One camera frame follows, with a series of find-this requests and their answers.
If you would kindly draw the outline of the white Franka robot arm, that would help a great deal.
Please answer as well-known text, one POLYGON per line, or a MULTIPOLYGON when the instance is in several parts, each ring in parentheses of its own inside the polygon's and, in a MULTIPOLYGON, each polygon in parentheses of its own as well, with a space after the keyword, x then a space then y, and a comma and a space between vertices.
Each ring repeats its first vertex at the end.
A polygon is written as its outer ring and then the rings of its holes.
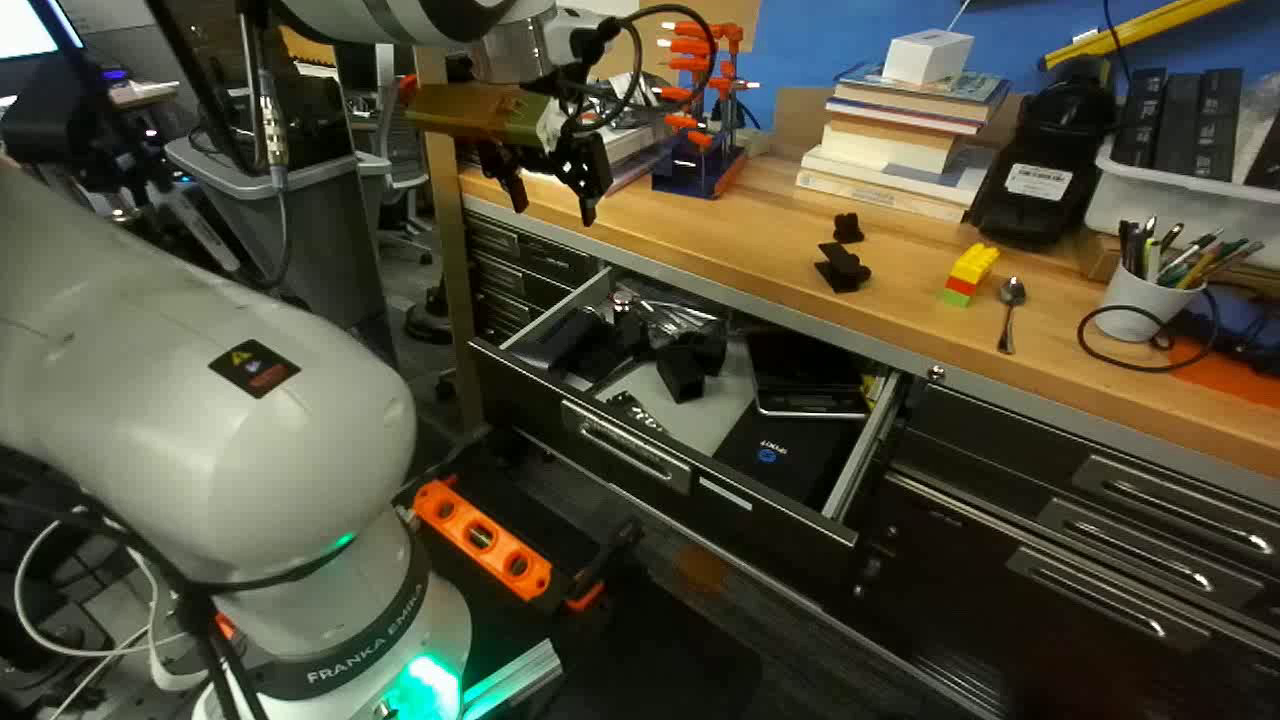
POLYGON ((178 592, 193 720, 466 720, 473 607, 403 512, 403 375, 21 169, 0 207, 0 446, 178 592))

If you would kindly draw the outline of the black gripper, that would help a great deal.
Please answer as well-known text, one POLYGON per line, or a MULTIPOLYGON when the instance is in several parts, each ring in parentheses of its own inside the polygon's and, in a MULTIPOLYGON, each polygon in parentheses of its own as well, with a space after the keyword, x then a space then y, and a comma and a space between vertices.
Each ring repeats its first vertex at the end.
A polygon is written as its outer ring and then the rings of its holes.
POLYGON ((569 138, 504 138, 479 141, 479 169, 504 187, 514 211, 529 207, 526 172, 546 172, 569 187, 576 187, 579 226, 598 226, 598 198, 612 184, 607 152, 598 132, 569 132, 569 138))

